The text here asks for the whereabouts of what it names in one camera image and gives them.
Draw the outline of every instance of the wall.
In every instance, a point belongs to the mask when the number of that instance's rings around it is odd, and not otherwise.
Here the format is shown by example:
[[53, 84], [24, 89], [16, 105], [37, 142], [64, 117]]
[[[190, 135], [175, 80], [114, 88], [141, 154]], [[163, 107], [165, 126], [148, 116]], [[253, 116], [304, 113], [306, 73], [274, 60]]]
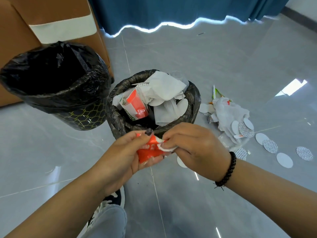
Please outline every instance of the wall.
[[317, 0], [289, 0], [286, 6], [317, 21]]

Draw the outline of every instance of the orange plastic packaging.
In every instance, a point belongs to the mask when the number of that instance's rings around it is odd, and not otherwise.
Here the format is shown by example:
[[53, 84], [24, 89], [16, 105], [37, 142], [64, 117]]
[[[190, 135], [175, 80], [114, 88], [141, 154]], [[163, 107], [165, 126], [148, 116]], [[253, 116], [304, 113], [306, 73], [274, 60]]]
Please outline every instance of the orange plastic packaging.
[[145, 147], [137, 151], [137, 154], [139, 156], [139, 163], [142, 164], [152, 157], [163, 155], [164, 151], [160, 150], [158, 147], [158, 144], [163, 142], [165, 142], [165, 140], [162, 140], [159, 137], [153, 135], [150, 141], [146, 143]]
[[135, 115], [137, 119], [145, 118], [149, 115], [143, 101], [137, 93], [137, 90], [133, 90], [129, 97], [126, 99], [127, 104], [131, 104], [137, 114]]

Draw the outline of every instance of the black beaded bracelet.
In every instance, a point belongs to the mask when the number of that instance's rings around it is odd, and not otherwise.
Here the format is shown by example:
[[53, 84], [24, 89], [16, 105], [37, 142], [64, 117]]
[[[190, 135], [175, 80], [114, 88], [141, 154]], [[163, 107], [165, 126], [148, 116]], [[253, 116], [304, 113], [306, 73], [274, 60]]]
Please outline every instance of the black beaded bracelet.
[[228, 171], [226, 172], [226, 175], [223, 177], [222, 180], [220, 180], [219, 182], [215, 182], [215, 185], [217, 187], [221, 187], [224, 186], [225, 183], [227, 183], [227, 181], [229, 180], [235, 165], [236, 165], [236, 154], [234, 152], [229, 152], [231, 154], [231, 162], [230, 162], [230, 166], [228, 168]]

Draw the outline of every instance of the person's right hand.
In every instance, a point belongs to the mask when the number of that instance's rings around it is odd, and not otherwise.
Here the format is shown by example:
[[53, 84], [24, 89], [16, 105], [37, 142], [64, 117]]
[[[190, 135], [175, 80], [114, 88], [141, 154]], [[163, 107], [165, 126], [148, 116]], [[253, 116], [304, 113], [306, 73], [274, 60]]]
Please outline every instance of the person's right hand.
[[231, 155], [208, 129], [196, 124], [180, 123], [163, 135], [162, 148], [173, 148], [191, 170], [207, 179], [220, 181], [225, 176]]

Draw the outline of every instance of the person's left hand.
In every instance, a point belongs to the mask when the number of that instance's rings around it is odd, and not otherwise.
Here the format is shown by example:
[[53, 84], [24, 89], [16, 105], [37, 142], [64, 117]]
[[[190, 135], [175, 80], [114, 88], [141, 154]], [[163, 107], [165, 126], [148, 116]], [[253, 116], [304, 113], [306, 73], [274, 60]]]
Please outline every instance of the person's left hand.
[[112, 194], [128, 181], [137, 171], [161, 162], [164, 156], [149, 159], [139, 164], [137, 150], [145, 145], [153, 135], [145, 131], [131, 131], [118, 138], [89, 170], [95, 177], [101, 178], [105, 187], [105, 196]]

